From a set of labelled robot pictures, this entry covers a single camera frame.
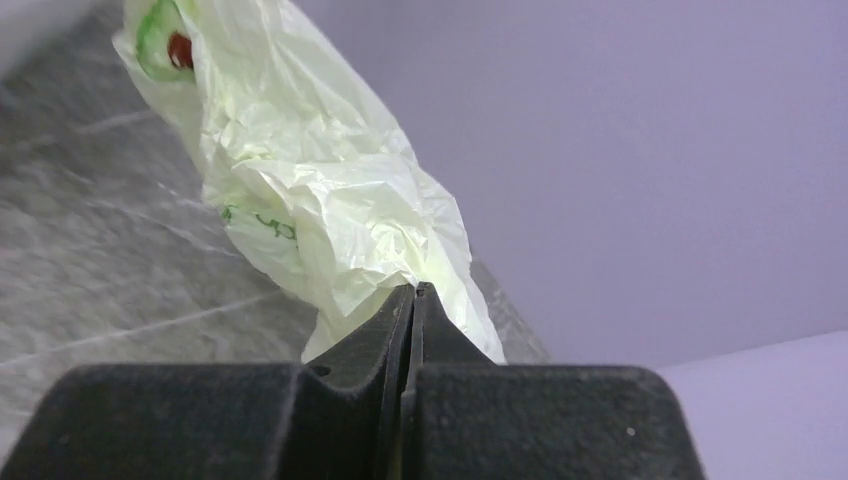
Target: black plastic object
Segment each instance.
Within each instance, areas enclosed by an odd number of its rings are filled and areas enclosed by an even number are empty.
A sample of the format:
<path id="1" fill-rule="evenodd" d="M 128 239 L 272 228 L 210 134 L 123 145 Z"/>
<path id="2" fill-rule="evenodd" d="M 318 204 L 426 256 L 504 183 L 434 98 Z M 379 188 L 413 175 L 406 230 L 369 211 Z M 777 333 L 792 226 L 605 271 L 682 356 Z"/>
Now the black plastic object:
<path id="1" fill-rule="evenodd" d="M 400 287 L 309 365 L 82 367 L 0 480 L 703 479 L 638 368 L 500 367 L 432 285 Z"/>

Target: pale green plastic bag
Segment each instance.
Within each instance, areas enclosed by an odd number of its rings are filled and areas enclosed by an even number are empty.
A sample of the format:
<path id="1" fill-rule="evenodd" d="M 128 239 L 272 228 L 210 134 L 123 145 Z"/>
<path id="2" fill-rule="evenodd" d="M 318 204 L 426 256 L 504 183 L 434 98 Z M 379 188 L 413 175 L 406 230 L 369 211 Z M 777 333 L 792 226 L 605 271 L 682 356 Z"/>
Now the pale green plastic bag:
<path id="1" fill-rule="evenodd" d="M 432 282 L 451 321 L 504 362 L 456 201 L 291 1 L 126 0 L 115 47 L 179 132 L 236 248 L 318 308 L 304 361 L 394 287 Z"/>

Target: gray marble floor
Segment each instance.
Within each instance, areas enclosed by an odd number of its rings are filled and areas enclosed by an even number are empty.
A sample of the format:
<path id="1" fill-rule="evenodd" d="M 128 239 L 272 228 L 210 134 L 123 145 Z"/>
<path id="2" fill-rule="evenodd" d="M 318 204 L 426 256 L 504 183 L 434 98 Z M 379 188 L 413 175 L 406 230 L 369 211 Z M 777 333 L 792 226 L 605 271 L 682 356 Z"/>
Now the gray marble floor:
<path id="1" fill-rule="evenodd" d="M 0 86 L 0 458 L 38 399 L 92 362 L 287 361 L 313 310 L 233 248 L 111 47 L 106 4 Z M 485 266 L 507 359 L 548 360 Z"/>

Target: crumpled plastic bag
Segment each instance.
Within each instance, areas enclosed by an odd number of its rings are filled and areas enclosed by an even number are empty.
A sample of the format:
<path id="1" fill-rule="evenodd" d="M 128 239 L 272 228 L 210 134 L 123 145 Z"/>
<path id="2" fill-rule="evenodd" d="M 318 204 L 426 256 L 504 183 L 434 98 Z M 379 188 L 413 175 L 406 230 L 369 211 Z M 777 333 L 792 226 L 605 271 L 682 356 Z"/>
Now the crumpled plastic bag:
<path id="1" fill-rule="evenodd" d="M 505 362 L 455 199 L 291 1 L 126 0 L 124 20 L 115 47 L 181 136 L 203 201 L 254 267 L 317 307 L 303 361 L 394 287 L 432 282 L 451 321 Z"/>

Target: small hole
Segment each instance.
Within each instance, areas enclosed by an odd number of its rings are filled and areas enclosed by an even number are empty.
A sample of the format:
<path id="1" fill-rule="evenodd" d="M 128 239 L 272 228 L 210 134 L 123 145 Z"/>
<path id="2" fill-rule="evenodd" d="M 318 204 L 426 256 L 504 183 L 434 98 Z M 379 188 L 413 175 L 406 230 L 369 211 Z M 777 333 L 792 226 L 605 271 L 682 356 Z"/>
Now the small hole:
<path id="1" fill-rule="evenodd" d="M 325 367 L 324 365 L 315 365 L 314 367 L 312 367 L 312 371 L 315 372 L 315 375 L 318 375 L 319 377 L 326 377 L 330 374 L 330 372 L 332 372 L 330 367 Z"/>

